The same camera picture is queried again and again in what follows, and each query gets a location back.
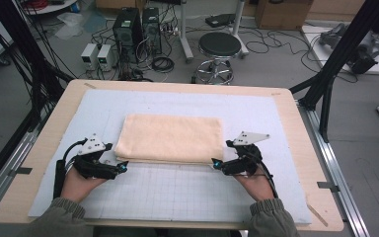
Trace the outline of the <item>person's left hand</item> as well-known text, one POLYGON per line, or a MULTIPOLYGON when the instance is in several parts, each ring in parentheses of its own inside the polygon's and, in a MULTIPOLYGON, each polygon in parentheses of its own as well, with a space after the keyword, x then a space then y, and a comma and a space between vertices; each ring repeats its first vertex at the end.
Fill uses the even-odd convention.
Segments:
POLYGON ((79 203, 84 200, 93 189, 105 181, 105 179, 84 178, 75 168, 71 168, 65 177, 60 196, 79 203))

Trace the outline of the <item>round white table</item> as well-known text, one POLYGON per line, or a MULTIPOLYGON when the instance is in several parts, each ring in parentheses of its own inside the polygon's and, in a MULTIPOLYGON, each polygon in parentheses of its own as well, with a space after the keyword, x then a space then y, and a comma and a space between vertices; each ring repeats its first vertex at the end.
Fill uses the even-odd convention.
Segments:
POLYGON ((78 11, 80 7, 78 0, 27 0, 22 9, 28 15, 41 15, 65 9, 78 11))

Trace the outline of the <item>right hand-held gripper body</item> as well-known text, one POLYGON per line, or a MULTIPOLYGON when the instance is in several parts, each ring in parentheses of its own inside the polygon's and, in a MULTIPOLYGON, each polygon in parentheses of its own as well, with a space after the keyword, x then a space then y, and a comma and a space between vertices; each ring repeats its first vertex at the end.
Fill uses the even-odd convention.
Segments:
POLYGON ((247 172, 255 174, 263 156, 256 142, 269 139, 268 134, 242 131, 234 140, 227 140, 226 144, 236 150, 237 158, 221 164, 224 175, 236 175, 247 172))

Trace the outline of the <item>slim black computer tower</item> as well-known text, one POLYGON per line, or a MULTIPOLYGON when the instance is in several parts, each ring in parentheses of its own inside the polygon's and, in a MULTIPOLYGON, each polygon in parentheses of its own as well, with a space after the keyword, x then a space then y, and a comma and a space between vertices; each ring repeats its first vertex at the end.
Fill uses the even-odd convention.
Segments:
POLYGON ((147 40, 147 47, 154 54, 162 53, 159 9, 156 7, 145 8, 142 13, 143 33, 147 40))

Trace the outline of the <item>brown cardboard box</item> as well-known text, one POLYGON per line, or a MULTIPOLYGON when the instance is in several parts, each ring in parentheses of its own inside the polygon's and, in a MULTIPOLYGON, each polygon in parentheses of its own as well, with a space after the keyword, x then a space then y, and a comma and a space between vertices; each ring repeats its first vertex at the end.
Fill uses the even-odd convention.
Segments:
POLYGON ((257 26, 265 30, 300 30, 314 0, 259 0, 257 26))

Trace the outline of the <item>cream terry towel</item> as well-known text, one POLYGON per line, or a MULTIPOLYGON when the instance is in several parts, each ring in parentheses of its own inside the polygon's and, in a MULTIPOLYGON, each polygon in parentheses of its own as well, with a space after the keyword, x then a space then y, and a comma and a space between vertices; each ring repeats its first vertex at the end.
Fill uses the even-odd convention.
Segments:
POLYGON ((223 159, 219 118, 128 115, 115 147, 118 159, 137 162, 207 164, 223 159))

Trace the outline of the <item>large black computer tower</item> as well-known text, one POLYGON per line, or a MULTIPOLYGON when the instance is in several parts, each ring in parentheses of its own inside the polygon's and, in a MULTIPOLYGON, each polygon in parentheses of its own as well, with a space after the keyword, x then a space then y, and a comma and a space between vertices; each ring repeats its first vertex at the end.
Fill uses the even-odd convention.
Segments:
POLYGON ((139 10, 132 7, 121 8, 114 22, 113 32, 120 58, 137 63, 137 47, 143 41, 139 10))

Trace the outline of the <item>black round stool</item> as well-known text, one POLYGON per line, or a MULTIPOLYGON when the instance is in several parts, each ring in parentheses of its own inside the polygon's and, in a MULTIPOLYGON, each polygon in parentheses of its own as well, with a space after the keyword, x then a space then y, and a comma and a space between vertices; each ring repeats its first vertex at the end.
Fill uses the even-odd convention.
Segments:
POLYGON ((241 51, 240 42, 232 35, 208 33, 198 42, 199 51, 207 57, 196 70, 196 78, 204 84, 227 85, 234 79, 230 63, 241 51))

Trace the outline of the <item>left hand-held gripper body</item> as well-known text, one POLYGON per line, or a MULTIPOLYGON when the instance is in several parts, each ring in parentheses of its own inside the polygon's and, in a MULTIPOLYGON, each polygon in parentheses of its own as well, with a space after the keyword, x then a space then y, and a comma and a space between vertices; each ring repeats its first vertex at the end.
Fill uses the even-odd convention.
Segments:
POLYGON ((92 134, 73 158, 74 168, 84 178, 113 180, 120 173, 119 166, 100 162, 102 155, 112 147, 111 143, 104 143, 96 133, 92 134))

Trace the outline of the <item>flat black device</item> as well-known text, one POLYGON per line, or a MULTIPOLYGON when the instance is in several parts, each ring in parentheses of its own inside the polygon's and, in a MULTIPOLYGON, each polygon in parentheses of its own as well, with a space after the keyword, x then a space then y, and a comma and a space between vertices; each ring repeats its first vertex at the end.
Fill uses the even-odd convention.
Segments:
POLYGON ((205 23, 211 28, 227 26, 235 21, 235 14, 220 14, 205 19, 205 23))

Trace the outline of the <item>white grid mat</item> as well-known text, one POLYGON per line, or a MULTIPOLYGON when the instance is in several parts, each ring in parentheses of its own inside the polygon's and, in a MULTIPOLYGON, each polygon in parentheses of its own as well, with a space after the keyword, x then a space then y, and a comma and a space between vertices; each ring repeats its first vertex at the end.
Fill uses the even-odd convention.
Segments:
MULTIPOLYGON (((117 143, 125 118, 133 114, 218 118, 223 135, 219 146, 227 160, 235 158, 226 145, 241 132, 265 135, 258 146, 273 175, 278 196, 294 221, 312 221, 291 151, 272 97, 89 90, 67 126, 53 156, 70 158, 76 141, 98 135, 117 143)), ((108 181, 83 201, 91 219, 246 223, 252 198, 232 177, 202 165, 149 164, 131 161, 125 173, 108 181)))

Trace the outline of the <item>person's right hand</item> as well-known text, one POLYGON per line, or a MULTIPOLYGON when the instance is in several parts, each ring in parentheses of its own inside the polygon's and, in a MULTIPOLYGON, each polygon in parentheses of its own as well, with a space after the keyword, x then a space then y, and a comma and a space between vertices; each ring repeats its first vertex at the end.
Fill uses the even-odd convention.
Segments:
POLYGON ((271 185, 262 170, 258 169, 254 175, 235 175, 234 178, 255 201, 274 198, 271 185))

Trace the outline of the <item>white power supply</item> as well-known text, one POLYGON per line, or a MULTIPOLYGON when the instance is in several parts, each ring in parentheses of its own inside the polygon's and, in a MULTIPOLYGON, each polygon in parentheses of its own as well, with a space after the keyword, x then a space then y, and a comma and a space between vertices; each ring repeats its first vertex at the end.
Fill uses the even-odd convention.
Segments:
POLYGON ((94 43, 88 43, 84 48, 81 58, 87 70, 95 70, 98 65, 98 47, 94 43))
POLYGON ((114 55, 110 44, 103 44, 97 56, 99 65, 103 71, 111 71, 114 64, 114 55))

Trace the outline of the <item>grey machine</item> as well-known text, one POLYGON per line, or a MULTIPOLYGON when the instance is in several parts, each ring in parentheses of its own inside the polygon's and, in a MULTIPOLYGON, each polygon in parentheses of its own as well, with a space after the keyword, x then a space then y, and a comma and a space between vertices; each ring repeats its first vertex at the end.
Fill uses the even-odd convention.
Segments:
MULTIPOLYGON (((319 44, 327 44, 331 49, 334 49, 345 34, 348 25, 344 23, 338 24, 327 32, 320 34, 319 44)), ((354 50, 351 58, 346 65, 354 74, 364 74, 372 66, 377 64, 375 57, 379 55, 379 39, 372 35, 369 31, 354 50)))

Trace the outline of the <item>white desk leg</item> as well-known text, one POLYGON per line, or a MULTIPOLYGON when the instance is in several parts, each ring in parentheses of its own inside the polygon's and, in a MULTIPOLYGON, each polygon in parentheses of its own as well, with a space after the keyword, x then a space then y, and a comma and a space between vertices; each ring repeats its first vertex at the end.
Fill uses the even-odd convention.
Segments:
POLYGON ((187 39, 187 0, 180 0, 181 3, 181 29, 180 29, 180 42, 186 57, 186 63, 190 63, 193 60, 192 50, 190 48, 189 41, 187 39))
POLYGON ((237 0, 237 6, 235 10, 235 21, 233 27, 230 29, 231 35, 235 37, 241 44, 240 57, 244 58, 249 54, 248 49, 239 36, 240 25, 242 21, 242 15, 244 10, 245 0, 237 0))

